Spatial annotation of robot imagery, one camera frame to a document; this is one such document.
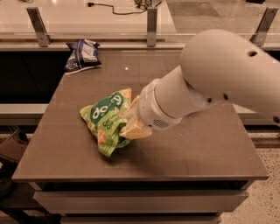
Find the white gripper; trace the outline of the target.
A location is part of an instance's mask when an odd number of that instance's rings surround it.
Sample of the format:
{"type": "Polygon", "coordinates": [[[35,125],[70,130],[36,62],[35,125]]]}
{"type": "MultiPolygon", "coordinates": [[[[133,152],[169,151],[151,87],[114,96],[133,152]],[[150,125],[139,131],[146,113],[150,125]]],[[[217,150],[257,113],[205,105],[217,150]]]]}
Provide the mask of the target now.
{"type": "Polygon", "coordinates": [[[159,79],[153,80],[143,88],[124,113],[125,126],[120,136],[133,140],[149,137],[154,130],[168,130],[179,124],[182,118],[172,118],[160,108],[156,98],[156,85],[159,79]]]}

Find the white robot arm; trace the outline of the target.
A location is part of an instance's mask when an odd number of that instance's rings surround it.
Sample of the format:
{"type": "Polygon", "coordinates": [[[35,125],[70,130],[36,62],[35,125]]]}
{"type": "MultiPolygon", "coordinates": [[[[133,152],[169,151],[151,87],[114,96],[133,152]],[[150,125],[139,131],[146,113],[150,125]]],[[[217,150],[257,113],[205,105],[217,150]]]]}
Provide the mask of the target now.
{"type": "Polygon", "coordinates": [[[193,113],[221,102],[280,123],[280,62],[229,31],[208,30],[191,38],[179,65],[143,88],[124,114],[121,137],[149,137],[193,113]]]}

